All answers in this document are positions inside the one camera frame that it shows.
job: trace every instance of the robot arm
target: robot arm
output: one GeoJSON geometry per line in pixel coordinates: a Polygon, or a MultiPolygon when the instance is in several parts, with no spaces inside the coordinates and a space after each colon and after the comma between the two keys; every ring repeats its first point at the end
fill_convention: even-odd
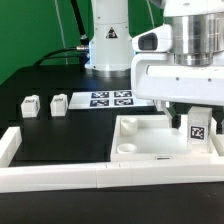
{"type": "Polygon", "coordinates": [[[133,39],[138,52],[131,74],[135,95],[224,106],[224,2],[151,2],[165,4],[164,25],[133,39]]]}

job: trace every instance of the black tabletop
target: black tabletop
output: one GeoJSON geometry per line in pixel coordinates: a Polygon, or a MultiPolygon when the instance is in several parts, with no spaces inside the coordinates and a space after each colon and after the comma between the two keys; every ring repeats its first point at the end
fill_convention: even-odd
{"type": "MultiPolygon", "coordinates": [[[[69,110],[52,118],[54,95],[130,89],[130,78],[96,78],[79,66],[27,67],[0,86],[0,136],[20,126],[23,143],[10,166],[110,161],[117,115],[154,107],[69,110]],[[38,95],[35,119],[23,119],[25,96],[38,95]]],[[[0,194],[2,223],[224,223],[224,184],[170,184],[0,194]]]]}

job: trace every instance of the white plastic base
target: white plastic base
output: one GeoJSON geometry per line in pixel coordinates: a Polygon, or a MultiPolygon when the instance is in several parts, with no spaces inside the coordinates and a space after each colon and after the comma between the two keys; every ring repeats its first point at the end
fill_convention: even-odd
{"type": "MultiPolygon", "coordinates": [[[[140,116],[137,118],[139,121],[138,132],[139,130],[144,132],[144,129],[147,130],[150,128],[157,128],[158,130],[168,128],[169,122],[165,116],[140,116]]],[[[179,134],[172,132],[171,129],[170,137],[173,140],[170,143],[175,148],[166,144],[166,139],[160,138],[159,142],[151,139],[154,141],[155,146],[156,144],[160,144],[160,147],[155,147],[152,151],[147,152],[148,155],[154,154],[151,158],[149,157],[148,161],[143,161],[145,160],[143,156],[147,155],[146,152],[144,152],[144,155],[144,153],[140,154],[137,151],[136,154],[134,152],[129,155],[140,155],[139,159],[142,161],[131,161],[135,157],[130,157],[129,161],[122,160],[120,162],[109,163],[1,168],[0,192],[224,181],[224,136],[216,135],[214,132],[215,127],[216,122],[213,120],[211,128],[213,144],[210,145],[210,153],[188,153],[186,149],[178,148],[181,145],[185,145],[182,142],[183,138],[180,136],[187,135],[186,129],[184,127],[179,129],[179,134]],[[161,154],[161,152],[165,152],[165,156],[172,155],[172,158],[162,157],[164,154],[161,154]]],[[[118,132],[119,127],[116,125],[113,147],[117,146],[118,139],[116,137],[119,138],[118,132]]],[[[132,134],[131,139],[135,139],[137,136],[135,132],[131,132],[130,134],[132,134]]]]}
{"type": "Polygon", "coordinates": [[[169,128],[167,116],[118,116],[111,150],[111,161],[151,161],[192,158],[217,158],[218,152],[210,141],[208,153],[189,150],[187,144],[187,116],[182,116],[179,130],[169,128]],[[124,120],[136,119],[136,132],[123,131],[124,120]]]}
{"type": "Polygon", "coordinates": [[[21,142],[20,128],[8,128],[0,140],[0,168],[8,167],[21,142]]]}

